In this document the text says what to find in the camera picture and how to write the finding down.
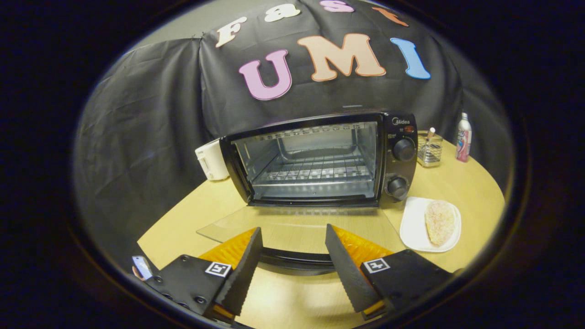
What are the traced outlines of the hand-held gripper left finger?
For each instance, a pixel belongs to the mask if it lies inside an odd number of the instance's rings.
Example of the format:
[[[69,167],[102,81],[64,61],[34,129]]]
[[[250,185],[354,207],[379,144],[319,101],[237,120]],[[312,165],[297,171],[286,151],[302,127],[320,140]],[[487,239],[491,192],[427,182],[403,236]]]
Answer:
[[[260,227],[228,239],[202,255],[180,255],[144,283],[182,308],[228,324],[240,316],[261,258]]]

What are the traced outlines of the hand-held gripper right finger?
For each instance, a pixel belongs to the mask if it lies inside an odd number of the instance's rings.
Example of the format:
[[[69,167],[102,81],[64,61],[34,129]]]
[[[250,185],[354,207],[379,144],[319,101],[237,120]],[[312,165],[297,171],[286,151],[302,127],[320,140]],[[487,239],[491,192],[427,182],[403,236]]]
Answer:
[[[353,309],[365,320],[404,312],[453,275],[411,249],[392,252],[332,224],[324,243]]]

